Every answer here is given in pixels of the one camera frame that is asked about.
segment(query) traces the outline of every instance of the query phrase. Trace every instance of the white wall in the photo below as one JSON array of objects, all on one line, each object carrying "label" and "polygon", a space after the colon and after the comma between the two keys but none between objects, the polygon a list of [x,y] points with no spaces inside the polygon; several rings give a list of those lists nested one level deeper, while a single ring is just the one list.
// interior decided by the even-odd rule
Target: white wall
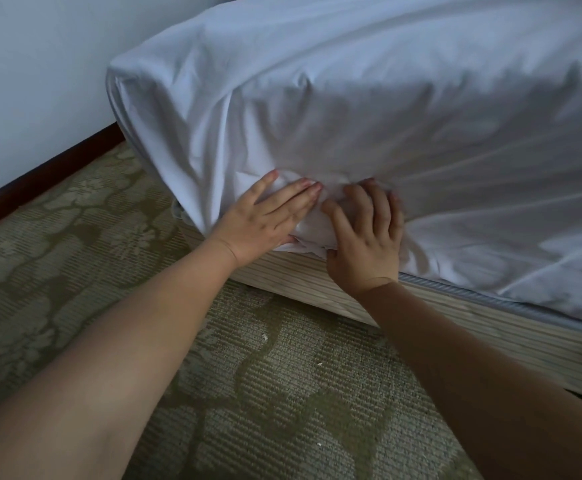
[{"label": "white wall", "polygon": [[109,61],[228,0],[0,0],[0,187],[115,121]]}]

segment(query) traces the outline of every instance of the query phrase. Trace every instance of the white bed sheet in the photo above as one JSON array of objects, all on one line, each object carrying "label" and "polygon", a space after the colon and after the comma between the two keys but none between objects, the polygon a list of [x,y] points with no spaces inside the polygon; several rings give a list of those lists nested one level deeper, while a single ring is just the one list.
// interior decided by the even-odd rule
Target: white bed sheet
[{"label": "white bed sheet", "polygon": [[[240,0],[119,56],[129,142],[208,233],[277,168],[407,215],[402,270],[582,318],[582,0]],[[312,212],[287,250],[335,246]]]}]

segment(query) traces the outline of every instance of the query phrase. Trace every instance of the patterned carpet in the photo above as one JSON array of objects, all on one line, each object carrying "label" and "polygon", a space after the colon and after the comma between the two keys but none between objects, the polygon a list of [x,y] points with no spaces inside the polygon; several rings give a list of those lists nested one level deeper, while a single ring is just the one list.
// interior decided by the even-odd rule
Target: patterned carpet
[{"label": "patterned carpet", "polygon": [[[0,223],[0,400],[188,248],[126,145]],[[381,332],[229,282],[126,472],[477,478]]]}]

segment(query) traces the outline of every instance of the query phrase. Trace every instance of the baseboard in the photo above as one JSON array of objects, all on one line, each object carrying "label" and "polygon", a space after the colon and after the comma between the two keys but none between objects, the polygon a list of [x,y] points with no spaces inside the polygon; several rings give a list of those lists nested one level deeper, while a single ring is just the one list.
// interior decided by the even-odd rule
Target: baseboard
[{"label": "baseboard", "polygon": [[0,220],[123,141],[114,123],[0,188]]}]

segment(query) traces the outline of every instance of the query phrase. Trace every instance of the bed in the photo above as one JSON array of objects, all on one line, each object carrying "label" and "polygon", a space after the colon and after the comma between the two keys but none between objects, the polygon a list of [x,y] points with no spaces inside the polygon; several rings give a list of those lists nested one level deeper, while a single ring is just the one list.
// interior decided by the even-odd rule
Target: bed
[{"label": "bed", "polygon": [[[107,88],[191,244],[272,168],[323,198],[376,177],[405,205],[402,282],[582,393],[582,0],[239,0]],[[324,272],[325,218],[294,235],[235,279],[369,322]]]}]

